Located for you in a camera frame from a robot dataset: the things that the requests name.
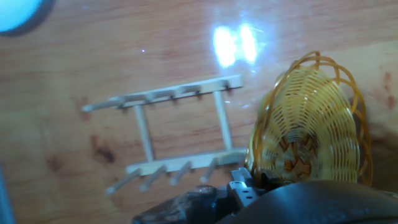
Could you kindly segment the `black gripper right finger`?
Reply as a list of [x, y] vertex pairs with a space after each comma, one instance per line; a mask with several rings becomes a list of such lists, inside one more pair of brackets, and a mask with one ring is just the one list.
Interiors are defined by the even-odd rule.
[[272, 170], [263, 170], [261, 173], [261, 188], [274, 190], [281, 187], [281, 181]]

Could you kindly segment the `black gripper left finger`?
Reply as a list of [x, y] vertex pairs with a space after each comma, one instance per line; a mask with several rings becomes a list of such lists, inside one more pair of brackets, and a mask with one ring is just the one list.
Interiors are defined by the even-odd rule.
[[133, 224], [230, 224], [240, 210], [259, 198], [245, 168], [231, 172], [232, 181], [220, 187], [197, 185], [136, 215]]

